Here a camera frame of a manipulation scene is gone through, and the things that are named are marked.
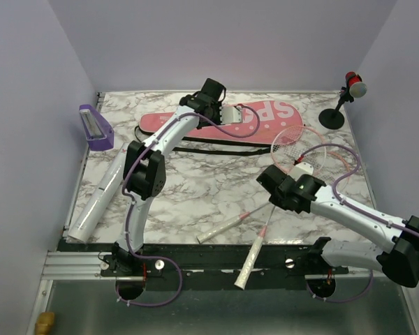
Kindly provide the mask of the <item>pink badminton racket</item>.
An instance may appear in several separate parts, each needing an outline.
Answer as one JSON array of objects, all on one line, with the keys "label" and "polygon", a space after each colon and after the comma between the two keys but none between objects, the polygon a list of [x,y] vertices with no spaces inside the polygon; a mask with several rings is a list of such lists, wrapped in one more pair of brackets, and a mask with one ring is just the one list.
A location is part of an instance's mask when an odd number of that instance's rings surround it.
[{"label": "pink badminton racket", "polygon": [[[323,143],[323,136],[308,126],[287,126],[273,140],[270,154],[274,166],[288,174],[285,169],[289,168],[295,162],[298,154],[302,154],[306,149],[314,145]],[[262,230],[252,243],[242,269],[234,283],[241,290],[245,289],[253,266],[258,258],[272,215],[268,216],[265,224],[262,226]]]},{"label": "pink badminton racket", "polygon": [[[345,158],[346,155],[347,152],[341,153],[339,150],[333,151],[324,147],[322,150],[316,150],[305,155],[298,154],[295,162],[289,168],[286,168],[285,171],[289,173],[294,165],[304,161],[314,167],[313,175],[315,177],[320,177],[322,180],[331,184],[336,178],[352,170],[351,164]],[[225,231],[237,227],[243,222],[247,222],[248,217],[257,213],[261,214],[263,210],[265,210],[266,216],[271,216],[274,211],[274,206],[268,201],[265,201],[254,209],[243,208],[242,212],[239,212],[240,207],[238,201],[234,199],[229,201],[219,198],[219,201],[215,204],[220,208],[227,209],[229,213],[234,214],[236,212],[237,214],[233,218],[220,221],[217,224],[213,223],[211,228],[199,233],[196,236],[196,241],[199,244],[203,244],[215,238],[217,235],[221,235]]]}]

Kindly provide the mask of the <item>grey shuttlecock tube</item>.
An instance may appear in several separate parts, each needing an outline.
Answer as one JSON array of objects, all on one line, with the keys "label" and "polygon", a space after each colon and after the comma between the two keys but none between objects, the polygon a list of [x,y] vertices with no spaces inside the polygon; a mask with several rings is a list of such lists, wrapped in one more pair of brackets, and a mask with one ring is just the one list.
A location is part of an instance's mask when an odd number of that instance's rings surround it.
[{"label": "grey shuttlecock tube", "polygon": [[122,183],[127,149],[128,143],[125,142],[98,183],[84,209],[69,228],[68,241],[86,243],[92,236],[99,220]]}]

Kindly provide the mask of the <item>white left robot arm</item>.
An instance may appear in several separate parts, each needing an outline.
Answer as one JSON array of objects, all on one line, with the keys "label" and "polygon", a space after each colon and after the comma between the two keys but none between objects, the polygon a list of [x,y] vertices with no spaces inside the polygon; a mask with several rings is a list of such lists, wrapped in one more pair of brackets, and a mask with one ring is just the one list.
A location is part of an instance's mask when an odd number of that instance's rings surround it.
[{"label": "white left robot arm", "polygon": [[166,159],[190,131],[220,124],[221,104],[226,88],[213,79],[179,101],[175,113],[153,135],[141,143],[131,142],[126,152],[122,194],[128,200],[119,247],[117,268],[127,276],[140,270],[141,259],[134,254],[144,244],[144,231],[154,198],[166,184]]}]

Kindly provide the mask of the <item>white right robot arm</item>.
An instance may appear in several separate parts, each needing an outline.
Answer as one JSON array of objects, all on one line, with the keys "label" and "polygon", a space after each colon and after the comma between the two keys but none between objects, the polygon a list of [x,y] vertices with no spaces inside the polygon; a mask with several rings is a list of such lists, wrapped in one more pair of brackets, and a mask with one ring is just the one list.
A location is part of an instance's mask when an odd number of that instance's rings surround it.
[{"label": "white right robot arm", "polygon": [[284,211],[322,216],[365,237],[368,241],[328,240],[307,256],[317,274],[331,267],[357,267],[379,271],[391,281],[414,288],[419,282],[419,218],[404,220],[381,213],[335,192],[313,175],[308,163],[290,172],[268,166],[257,182],[269,193],[269,201]]}]

